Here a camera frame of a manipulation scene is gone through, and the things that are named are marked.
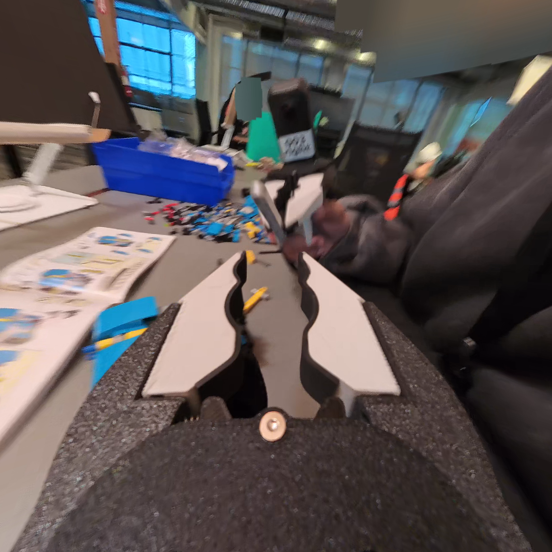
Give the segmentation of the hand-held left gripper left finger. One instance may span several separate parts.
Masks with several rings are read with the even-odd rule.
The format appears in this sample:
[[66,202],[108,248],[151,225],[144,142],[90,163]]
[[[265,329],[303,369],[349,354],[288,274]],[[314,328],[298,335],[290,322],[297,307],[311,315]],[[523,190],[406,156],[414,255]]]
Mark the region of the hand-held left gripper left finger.
[[244,381],[246,279],[246,253],[239,252],[183,296],[143,398],[181,398],[198,411],[207,397],[229,399],[238,392]]

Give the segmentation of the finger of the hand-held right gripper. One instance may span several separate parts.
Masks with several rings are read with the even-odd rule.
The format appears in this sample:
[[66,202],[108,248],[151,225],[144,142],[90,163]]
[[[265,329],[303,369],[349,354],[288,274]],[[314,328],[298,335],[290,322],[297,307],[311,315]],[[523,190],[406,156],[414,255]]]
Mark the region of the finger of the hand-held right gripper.
[[265,183],[254,181],[251,188],[251,197],[268,224],[269,231],[274,235],[276,243],[282,248],[286,240],[284,219],[278,212],[274,200],[269,195]]
[[300,177],[298,186],[292,192],[285,209],[285,229],[291,230],[293,225],[312,224],[312,217],[318,210],[324,198],[323,173],[314,173]]

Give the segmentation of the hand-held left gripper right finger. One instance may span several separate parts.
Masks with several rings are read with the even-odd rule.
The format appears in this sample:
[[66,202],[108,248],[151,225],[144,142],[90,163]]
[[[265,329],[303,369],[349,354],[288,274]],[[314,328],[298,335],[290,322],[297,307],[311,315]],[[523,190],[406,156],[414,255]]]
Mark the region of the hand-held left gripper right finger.
[[396,362],[368,303],[306,253],[298,257],[300,381],[319,405],[337,398],[346,416],[358,397],[401,396]]

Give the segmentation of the person's right forearm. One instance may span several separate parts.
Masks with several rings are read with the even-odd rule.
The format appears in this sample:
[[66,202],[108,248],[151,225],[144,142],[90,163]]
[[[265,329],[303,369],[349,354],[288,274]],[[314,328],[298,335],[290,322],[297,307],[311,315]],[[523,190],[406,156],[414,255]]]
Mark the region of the person's right forearm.
[[338,201],[348,213],[350,228],[319,262],[340,277],[390,284],[406,260],[412,230],[399,219],[386,221],[383,205],[371,196]]

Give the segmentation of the grey desk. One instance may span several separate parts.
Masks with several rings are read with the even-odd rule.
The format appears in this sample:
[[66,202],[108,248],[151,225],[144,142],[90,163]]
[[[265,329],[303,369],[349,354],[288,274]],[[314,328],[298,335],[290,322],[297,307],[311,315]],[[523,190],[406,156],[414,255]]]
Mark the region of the grey desk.
[[[1,232],[1,268],[96,227],[166,234],[164,222],[147,224],[147,197],[103,191],[98,205]],[[214,244],[191,236],[177,237],[168,252],[138,280],[129,299],[155,296],[164,307],[183,297],[216,267],[241,250],[264,251],[243,238],[238,244]],[[269,263],[247,272],[246,297],[253,288],[268,288],[269,299],[248,317],[254,354],[266,383],[269,406],[293,417],[312,418],[319,405],[300,383],[301,333],[306,317],[300,307],[301,289],[295,273],[280,254],[262,254]],[[50,466],[70,422],[87,397],[91,363],[77,352],[52,390],[1,449],[1,551],[10,551],[39,499]]]

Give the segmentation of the person's right hand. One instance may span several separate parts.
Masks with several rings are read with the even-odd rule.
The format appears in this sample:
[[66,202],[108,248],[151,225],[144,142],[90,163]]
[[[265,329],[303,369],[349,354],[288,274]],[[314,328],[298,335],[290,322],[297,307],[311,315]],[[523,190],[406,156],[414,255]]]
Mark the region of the person's right hand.
[[289,235],[281,247],[286,260],[296,264],[300,253],[320,260],[339,240],[346,236],[350,219],[344,206],[337,200],[325,200],[311,218],[313,237],[308,244],[300,233]]

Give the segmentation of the teal green plastic bin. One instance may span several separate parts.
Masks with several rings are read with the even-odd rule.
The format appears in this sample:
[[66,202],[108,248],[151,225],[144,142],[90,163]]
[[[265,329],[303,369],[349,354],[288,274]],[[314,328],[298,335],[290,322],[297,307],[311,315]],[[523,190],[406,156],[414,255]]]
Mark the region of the teal green plastic bin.
[[270,112],[262,111],[260,117],[249,122],[246,155],[252,162],[260,162],[265,157],[280,162],[278,137]]

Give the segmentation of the pile of loose bricks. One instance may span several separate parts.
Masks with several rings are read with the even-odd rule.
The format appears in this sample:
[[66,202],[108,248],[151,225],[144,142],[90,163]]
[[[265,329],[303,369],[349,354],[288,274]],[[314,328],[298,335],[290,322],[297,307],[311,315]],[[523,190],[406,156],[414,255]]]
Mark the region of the pile of loose bricks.
[[143,219],[150,225],[162,224],[170,235],[195,236],[204,241],[239,243],[248,238],[256,244],[271,241],[254,200],[246,196],[242,202],[222,201],[214,206],[190,202],[164,202],[155,198],[147,202]]

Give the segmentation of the orange safety vest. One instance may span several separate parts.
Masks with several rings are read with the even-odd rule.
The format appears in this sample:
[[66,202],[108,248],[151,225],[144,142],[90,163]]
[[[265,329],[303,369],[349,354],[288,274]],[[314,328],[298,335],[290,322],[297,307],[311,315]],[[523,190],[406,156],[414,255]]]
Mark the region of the orange safety vest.
[[411,176],[405,173],[396,181],[384,212],[386,221],[392,221],[398,217],[405,191],[408,190],[411,180]]

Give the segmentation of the clear bags in bin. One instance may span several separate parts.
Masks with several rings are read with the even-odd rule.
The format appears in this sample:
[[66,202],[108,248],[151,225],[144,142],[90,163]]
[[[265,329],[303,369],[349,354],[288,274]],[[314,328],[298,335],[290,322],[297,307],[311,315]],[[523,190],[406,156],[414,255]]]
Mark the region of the clear bags in bin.
[[142,152],[213,166],[219,172],[228,166],[233,166],[232,161],[226,156],[197,147],[184,137],[170,137],[161,130],[149,134],[144,141],[139,143],[137,149]]

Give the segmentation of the blue plastic bin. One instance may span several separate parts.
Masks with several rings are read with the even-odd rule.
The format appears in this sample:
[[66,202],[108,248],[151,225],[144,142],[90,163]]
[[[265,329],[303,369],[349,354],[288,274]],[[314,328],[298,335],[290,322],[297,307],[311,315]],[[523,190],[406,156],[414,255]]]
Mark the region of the blue plastic bin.
[[228,196],[235,169],[143,151],[138,137],[93,143],[92,151],[110,190],[214,206]]

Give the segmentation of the white hard hat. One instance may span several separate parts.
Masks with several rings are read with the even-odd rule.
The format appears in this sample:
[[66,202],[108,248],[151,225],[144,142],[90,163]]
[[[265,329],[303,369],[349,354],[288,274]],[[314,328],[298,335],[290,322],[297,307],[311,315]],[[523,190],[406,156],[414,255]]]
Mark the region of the white hard hat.
[[421,149],[415,159],[418,166],[435,162],[442,155],[442,149],[439,142],[431,142]]

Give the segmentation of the open instruction booklet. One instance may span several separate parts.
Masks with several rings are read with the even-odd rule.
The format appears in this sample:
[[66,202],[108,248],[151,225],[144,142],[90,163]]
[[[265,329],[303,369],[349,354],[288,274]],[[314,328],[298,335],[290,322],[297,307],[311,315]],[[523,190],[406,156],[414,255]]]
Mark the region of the open instruction booklet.
[[1,445],[176,238],[95,227],[1,272]]

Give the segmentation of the person's dark grey clothing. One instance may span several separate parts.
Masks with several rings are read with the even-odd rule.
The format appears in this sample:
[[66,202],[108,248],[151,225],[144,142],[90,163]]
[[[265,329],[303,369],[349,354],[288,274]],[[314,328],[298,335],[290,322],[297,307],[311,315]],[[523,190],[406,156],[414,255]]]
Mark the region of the person's dark grey clothing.
[[401,302],[551,524],[551,70],[450,181]]

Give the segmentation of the white laptop stand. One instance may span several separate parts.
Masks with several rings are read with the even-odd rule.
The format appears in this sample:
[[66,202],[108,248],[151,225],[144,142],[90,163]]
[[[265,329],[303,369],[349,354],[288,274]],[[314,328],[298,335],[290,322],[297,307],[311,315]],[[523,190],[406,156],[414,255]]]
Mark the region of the white laptop stand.
[[47,187],[44,182],[66,144],[106,141],[109,129],[66,123],[1,121],[1,145],[32,145],[39,148],[20,184],[1,186],[1,231],[90,208],[96,199]]

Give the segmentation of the black partition panel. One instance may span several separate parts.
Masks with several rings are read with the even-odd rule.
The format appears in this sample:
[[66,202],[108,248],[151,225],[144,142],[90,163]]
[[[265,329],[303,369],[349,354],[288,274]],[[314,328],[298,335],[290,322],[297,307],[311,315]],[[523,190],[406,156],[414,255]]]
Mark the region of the black partition panel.
[[1,120],[138,131],[115,69],[101,56],[80,1],[1,1]]

